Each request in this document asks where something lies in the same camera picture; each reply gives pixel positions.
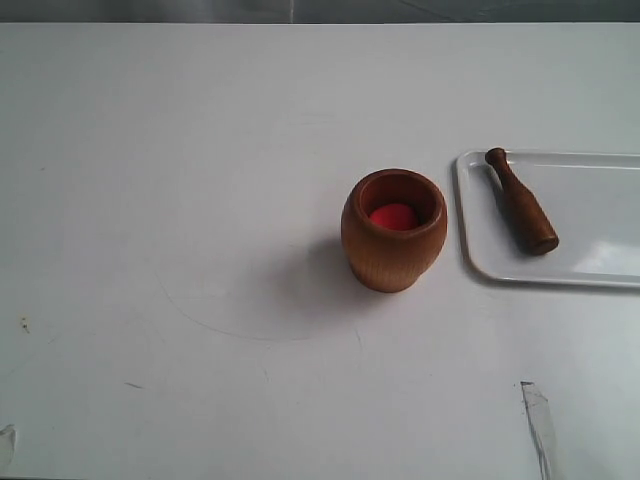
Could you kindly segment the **brown wooden pestle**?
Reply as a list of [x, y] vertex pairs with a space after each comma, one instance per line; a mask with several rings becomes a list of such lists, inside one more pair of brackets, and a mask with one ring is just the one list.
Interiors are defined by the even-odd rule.
[[504, 205], [524, 250], [534, 256], [555, 250], [559, 236], [535, 195], [509, 166], [506, 151], [501, 147], [492, 148], [486, 152], [485, 161], [499, 179]]

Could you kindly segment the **brown wooden mortar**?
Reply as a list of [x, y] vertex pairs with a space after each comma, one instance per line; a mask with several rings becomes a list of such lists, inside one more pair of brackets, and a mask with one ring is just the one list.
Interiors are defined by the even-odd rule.
[[[389, 204], [413, 209], [418, 225], [398, 231], [373, 222]], [[431, 267], [447, 236], [447, 206], [440, 189], [404, 169], [383, 169], [351, 190], [341, 215], [341, 243], [355, 277], [367, 288], [395, 293], [411, 287]]]

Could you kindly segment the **red ball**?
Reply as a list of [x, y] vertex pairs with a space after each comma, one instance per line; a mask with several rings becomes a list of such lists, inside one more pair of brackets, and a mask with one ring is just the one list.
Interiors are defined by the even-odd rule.
[[375, 225], [394, 231], [408, 231], [420, 225], [414, 209], [402, 203], [383, 205], [374, 210], [369, 218]]

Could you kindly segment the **white rectangular tray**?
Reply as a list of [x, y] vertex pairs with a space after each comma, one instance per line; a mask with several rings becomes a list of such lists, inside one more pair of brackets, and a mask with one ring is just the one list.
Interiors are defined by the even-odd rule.
[[508, 163], [559, 236], [552, 252], [525, 252], [495, 171], [481, 151], [455, 162], [466, 257], [496, 281], [636, 289], [639, 286], [639, 158], [510, 151]]

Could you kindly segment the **clear tape strip right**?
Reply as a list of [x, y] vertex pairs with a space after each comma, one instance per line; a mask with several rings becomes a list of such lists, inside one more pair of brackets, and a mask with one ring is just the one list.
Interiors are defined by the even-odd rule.
[[548, 399], [533, 382], [522, 382], [521, 391], [541, 479], [561, 479], [557, 463], [555, 429]]

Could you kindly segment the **clear tape piece left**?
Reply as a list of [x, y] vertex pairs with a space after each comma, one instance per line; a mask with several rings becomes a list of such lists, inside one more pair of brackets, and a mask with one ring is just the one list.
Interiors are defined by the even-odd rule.
[[10, 424], [0, 431], [0, 455], [1, 464], [9, 464], [13, 458], [16, 443], [16, 430]]

